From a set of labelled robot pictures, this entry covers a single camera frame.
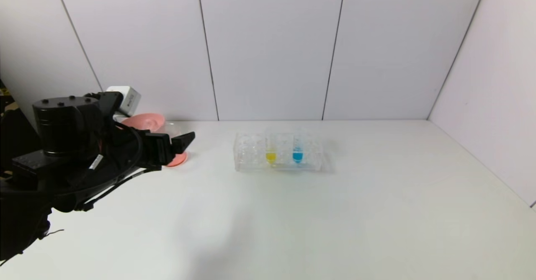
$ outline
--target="blue liquid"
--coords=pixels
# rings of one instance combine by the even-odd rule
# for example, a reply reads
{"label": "blue liquid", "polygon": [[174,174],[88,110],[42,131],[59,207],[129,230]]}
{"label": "blue liquid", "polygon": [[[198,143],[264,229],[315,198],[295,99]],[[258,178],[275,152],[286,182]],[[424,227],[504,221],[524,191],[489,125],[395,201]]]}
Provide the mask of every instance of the blue liquid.
{"label": "blue liquid", "polygon": [[292,159],[297,163],[300,163],[303,160],[303,152],[301,151],[301,149],[294,149],[294,152],[292,153]]}

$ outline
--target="black cable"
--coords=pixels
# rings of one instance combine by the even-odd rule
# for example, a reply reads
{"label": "black cable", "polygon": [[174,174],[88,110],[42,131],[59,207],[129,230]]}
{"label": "black cable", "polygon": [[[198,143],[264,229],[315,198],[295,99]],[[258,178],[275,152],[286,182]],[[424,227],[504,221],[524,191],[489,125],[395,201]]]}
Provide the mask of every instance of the black cable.
{"label": "black cable", "polygon": [[119,123],[117,121],[114,121],[113,123],[115,123],[115,126],[117,126],[119,128],[131,131],[132,134],[136,137],[136,141],[138,142],[138,150],[136,151],[136,155],[134,155],[134,160],[133,161],[134,161],[134,163],[138,162],[138,160],[142,157],[142,150],[143,150],[142,137],[140,137],[138,135],[138,133],[134,130],[134,128],[132,128],[130,126],[126,126],[125,124]]}
{"label": "black cable", "polygon": [[[57,232],[61,232],[61,231],[65,231],[65,229],[61,229],[61,230],[57,230],[57,231],[54,231],[54,232],[50,232],[50,233],[46,234],[43,238],[39,238],[39,240],[43,240],[45,237],[50,236],[50,235],[52,235],[52,234],[55,234],[55,233],[57,233]],[[1,267],[2,265],[4,265],[7,261],[9,261],[9,259],[11,259],[11,258],[13,258],[13,257],[15,257],[15,256],[17,256],[17,255],[18,255],[18,254],[15,254],[15,255],[13,255],[13,256],[7,258],[6,260],[4,260],[4,262],[0,263],[0,267]]]}
{"label": "black cable", "polygon": [[107,190],[106,192],[104,192],[103,194],[101,194],[98,198],[94,198],[93,200],[90,200],[89,202],[85,203],[82,205],[82,208],[84,211],[88,211],[90,209],[93,208],[93,205],[98,201],[98,200],[101,200],[102,198],[104,198],[106,195],[112,193],[115,189],[119,188],[122,184],[126,183],[127,181],[130,181],[131,179],[134,179],[134,177],[139,177],[140,175],[143,175],[144,173],[149,173],[149,172],[153,172],[153,171],[157,171],[156,169],[145,169],[143,171],[140,171],[138,173],[135,173],[134,175],[131,175],[130,177],[127,177],[126,179],[124,179],[122,182],[119,182],[117,184],[115,184],[113,187],[111,187],[109,190]]}

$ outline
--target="white table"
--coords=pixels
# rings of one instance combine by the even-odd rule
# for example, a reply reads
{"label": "white table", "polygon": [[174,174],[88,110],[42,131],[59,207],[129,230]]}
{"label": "white table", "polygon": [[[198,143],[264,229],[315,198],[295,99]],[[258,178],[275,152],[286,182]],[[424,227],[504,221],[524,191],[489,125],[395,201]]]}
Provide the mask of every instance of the white table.
{"label": "white table", "polygon": [[[534,280],[536,213],[427,121],[181,122],[189,160],[137,177],[2,280]],[[305,127],[321,173],[236,172],[236,131]]]}

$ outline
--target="test tube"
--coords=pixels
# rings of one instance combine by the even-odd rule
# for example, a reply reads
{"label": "test tube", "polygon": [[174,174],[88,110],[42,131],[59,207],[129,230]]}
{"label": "test tube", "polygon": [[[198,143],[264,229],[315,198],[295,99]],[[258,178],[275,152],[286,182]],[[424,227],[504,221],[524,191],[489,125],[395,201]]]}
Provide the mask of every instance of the test tube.
{"label": "test tube", "polygon": [[276,152],[276,135],[274,133],[266,133],[266,161],[270,164],[277,160]]}
{"label": "test tube", "polygon": [[300,164],[303,160],[303,134],[296,133],[294,135],[294,145],[292,150],[292,159],[297,164]]}

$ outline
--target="white wall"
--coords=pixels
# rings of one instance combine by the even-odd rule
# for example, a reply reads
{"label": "white wall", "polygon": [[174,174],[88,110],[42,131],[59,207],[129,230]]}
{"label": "white wall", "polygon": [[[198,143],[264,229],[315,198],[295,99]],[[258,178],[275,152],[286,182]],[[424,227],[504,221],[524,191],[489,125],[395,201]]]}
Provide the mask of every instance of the white wall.
{"label": "white wall", "polygon": [[431,121],[536,200],[536,0],[482,0]]}
{"label": "white wall", "polygon": [[102,87],[131,85],[137,113],[217,120],[199,0],[64,0]]}
{"label": "white wall", "polygon": [[427,118],[478,0],[343,0],[325,120]]}
{"label": "white wall", "polygon": [[0,0],[0,78],[34,125],[35,101],[101,91],[61,0]]}
{"label": "white wall", "polygon": [[341,0],[201,0],[220,120],[320,120]]}

